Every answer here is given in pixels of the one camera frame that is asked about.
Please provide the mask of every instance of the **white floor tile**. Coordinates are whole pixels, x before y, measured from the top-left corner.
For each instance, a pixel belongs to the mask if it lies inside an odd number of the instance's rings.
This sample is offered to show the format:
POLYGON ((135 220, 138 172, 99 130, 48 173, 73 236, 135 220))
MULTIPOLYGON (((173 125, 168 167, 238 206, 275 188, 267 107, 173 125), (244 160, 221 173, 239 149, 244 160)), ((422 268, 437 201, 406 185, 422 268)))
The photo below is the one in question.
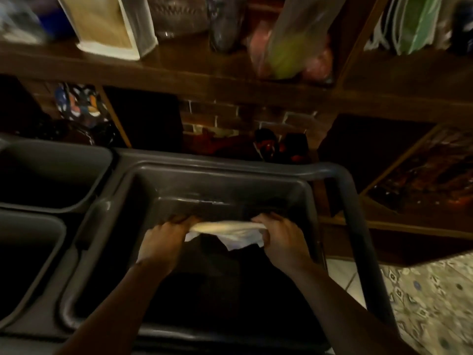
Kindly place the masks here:
POLYGON ((361 289, 361 283, 359 281, 359 275, 356 274, 355 279, 347 289, 347 293, 350 294, 358 303, 360 303, 366 309, 365 297, 363 296, 363 290, 361 289))
POLYGON ((328 275, 343 289, 346 289, 348 283, 353 278, 356 270, 355 262, 346 260, 327 259, 328 275))

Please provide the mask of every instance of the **hand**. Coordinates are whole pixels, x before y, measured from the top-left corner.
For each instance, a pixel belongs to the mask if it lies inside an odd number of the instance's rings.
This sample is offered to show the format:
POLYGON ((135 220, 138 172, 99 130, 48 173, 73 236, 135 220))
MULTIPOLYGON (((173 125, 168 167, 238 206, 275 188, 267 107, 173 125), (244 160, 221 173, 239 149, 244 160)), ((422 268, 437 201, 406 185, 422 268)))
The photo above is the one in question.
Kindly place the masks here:
POLYGON ((139 247, 136 263, 158 264, 166 267, 167 274, 171 273, 179 260, 186 234, 199 222, 200 219, 194 216, 174 217, 148 230, 139 247))
POLYGON ((252 219, 268 229, 263 233, 264 252, 270 262, 286 275, 303 261, 312 262, 302 230, 275 213, 260 214, 252 219))

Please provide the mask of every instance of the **white cloth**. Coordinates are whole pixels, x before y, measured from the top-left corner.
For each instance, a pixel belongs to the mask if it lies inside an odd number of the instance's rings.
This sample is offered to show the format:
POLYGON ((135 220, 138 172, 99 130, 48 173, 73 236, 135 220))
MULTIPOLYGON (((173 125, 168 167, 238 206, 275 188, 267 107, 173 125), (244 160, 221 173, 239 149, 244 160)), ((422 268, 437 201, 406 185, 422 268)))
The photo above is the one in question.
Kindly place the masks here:
POLYGON ((204 221, 198 223, 186 234, 186 241, 198 237, 201 233, 217 236, 228 250, 235 250, 257 244, 262 247, 263 235, 260 230, 266 229, 263 224, 251 221, 204 221))

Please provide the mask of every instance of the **patterned rug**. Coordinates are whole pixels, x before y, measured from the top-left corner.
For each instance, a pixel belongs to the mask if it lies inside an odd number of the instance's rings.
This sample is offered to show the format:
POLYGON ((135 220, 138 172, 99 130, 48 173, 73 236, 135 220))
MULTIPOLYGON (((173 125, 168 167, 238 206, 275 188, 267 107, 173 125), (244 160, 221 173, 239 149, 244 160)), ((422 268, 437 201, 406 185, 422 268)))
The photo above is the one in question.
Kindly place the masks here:
POLYGON ((381 270, 409 345, 422 355, 473 355, 473 253, 381 270))

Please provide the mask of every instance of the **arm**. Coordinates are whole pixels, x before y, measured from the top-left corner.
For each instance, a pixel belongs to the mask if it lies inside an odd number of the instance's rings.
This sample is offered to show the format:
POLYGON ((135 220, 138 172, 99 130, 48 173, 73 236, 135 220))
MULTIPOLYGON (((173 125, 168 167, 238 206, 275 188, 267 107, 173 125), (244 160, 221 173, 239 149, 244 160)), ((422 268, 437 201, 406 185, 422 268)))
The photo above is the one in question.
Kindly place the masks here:
POLYGON ((253 221, 268 229, 263 234, 266 255, 302 292, 337 355, 417 354, 312 262, 294 223, 274 213, 253 221))
POLYGON ((174 269, 186 233, 197 222, 191 217, 147 231, 136 264, 56 355, 130 354, 157 287, 174 269))

